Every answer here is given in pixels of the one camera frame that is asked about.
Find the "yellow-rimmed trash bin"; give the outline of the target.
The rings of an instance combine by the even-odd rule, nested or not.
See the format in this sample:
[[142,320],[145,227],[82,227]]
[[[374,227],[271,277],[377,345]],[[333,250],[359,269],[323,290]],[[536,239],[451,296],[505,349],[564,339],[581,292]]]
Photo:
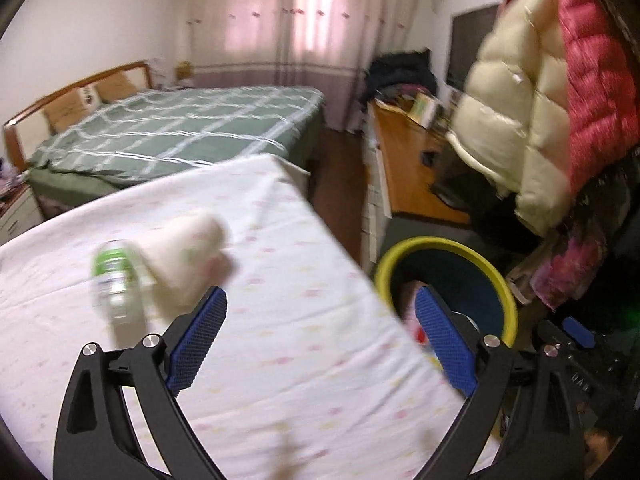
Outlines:
[[483,334],[514,345],[518,308],[512,292],[498,270],[468,246],[434,236],[407,238],[380,259],[373,281],[383,302],[396,313],[405,286],[430,285],[450,309],[472,318]]

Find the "small green-label clear bottle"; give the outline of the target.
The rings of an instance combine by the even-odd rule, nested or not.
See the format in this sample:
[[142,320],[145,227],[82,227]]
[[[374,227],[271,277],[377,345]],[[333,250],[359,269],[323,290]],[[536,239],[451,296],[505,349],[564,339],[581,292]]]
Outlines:
[[143,320],[139,266],[138,253],[124,240],[102,244],[93,256],[93,303],[112,325]]

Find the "white floral tablecloth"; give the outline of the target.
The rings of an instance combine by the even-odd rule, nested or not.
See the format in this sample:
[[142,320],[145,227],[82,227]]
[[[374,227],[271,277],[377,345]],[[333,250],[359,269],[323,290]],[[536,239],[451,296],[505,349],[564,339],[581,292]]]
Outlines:
[[115,347],[92,303],[110,240],[162,236],[194,212],[227,230],[228,314],[178,401],[231,479],[410,479],[462,400],[349,258],[279,159],[228,160],[135,186],[1,249],[1,415],[50,474],[84,344]]

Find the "white bedside nightstand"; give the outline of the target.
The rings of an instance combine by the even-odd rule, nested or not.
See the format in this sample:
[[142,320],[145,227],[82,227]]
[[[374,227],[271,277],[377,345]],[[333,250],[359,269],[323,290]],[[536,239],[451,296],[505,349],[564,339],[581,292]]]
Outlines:
[[28,184],[21,184],[1,200],[0,245],[39,226],[43,221],[34,192]]

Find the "wooden desk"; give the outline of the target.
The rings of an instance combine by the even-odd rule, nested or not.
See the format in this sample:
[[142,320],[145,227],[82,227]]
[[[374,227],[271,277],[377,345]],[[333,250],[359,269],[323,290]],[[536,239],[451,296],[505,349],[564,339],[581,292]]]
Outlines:
[[396,243],[415,236],[466,242],[467,214],[449,208],[431,191],[435,174],[422,162],[439,140],[407,116],[372,101],[368,104],[363,161],[368,186],[362,219],[362,265],[374,266]]

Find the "cream puffer jacket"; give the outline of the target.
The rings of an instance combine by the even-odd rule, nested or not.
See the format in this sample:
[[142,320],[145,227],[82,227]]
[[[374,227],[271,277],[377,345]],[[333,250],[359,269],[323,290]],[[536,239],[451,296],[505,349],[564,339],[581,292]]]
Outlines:
[[480,45],[447,139],[538,236],[570,208],[570,118],[560,0],[509,0]]

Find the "green plaid bed quilt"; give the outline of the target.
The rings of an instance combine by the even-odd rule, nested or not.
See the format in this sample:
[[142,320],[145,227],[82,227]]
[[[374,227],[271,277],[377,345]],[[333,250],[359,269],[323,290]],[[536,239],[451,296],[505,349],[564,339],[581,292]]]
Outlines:
[[42,142],[28,169],[129,186],[255,154],[294,159],[323,105],[310,87],[144,90]]

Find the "wooden bed headboard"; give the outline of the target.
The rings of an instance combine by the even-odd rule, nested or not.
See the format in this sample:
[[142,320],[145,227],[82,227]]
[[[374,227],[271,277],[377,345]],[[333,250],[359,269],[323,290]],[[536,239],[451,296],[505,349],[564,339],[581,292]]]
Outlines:
[[35,150],[50,136],[69,127],[72,119],[86,118],[104,104],[152,88],[149,63],[137,61],[104,70],[44,96],[2,125],[6,157],[18,170],[25,171]]

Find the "left brown pillow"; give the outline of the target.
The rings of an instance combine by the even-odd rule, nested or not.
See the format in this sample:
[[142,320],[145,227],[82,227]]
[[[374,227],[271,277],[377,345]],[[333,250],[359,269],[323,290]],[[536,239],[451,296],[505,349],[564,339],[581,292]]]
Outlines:
[[73,88],[43,107],[43,114],[55,133],[62,133],[90,115],[80,91]]

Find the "brown pillow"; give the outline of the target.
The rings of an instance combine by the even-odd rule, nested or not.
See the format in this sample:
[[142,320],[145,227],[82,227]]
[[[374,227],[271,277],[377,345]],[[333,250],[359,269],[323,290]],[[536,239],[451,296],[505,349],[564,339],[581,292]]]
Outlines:
[[101,101],[106,104],[128,99],[138,93],[138,88],[121,70],[99,80],[94,84],[94,88]]
[[43,114],[55,133],[62,133],[90,115],[80,91],[73,88],[43,107]]

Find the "dark clothes pile by curtain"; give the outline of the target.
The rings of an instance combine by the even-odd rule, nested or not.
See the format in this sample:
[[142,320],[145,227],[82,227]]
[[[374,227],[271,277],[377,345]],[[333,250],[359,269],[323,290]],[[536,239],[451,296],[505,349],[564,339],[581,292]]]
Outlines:
[[395,84],[415,84],[434,96],[438,83],[431,71],[431,50],[389,53],[375,58],[364,76],[359,102],[366,105],[378,90]]

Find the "right brown pillow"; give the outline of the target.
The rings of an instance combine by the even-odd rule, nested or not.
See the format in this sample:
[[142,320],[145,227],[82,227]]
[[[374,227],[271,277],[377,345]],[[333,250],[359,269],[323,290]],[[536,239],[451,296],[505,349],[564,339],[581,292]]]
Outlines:
[[99,80],[94,84],[94,88],[101,101],[106,104],[128,99],[138,93],[138,88],[121,70]]

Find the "black television screen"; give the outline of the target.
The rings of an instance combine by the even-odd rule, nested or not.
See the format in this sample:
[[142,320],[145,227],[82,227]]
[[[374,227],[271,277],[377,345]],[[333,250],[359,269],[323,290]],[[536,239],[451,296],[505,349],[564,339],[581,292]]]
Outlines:
[[478,49],[491,32],[498,14],[498,4],[460,13],[452,18],[446,85],[462,90]]

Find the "yellow tissue box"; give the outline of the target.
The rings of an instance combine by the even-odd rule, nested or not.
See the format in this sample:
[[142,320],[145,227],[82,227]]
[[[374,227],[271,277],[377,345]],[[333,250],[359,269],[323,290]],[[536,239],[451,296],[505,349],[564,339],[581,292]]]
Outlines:
[[190,79],[193,76],[193,65],[191,62],[183,61],[175,66],[175,77],[177,80]]

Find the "pink white curtains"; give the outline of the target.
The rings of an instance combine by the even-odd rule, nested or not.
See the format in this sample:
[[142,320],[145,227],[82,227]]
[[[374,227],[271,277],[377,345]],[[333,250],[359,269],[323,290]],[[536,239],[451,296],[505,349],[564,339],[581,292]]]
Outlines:
[[205,88],[306,86],[326,124],[356,130],[364,74],[404,50],[419,0],[188,0],[191,64]]

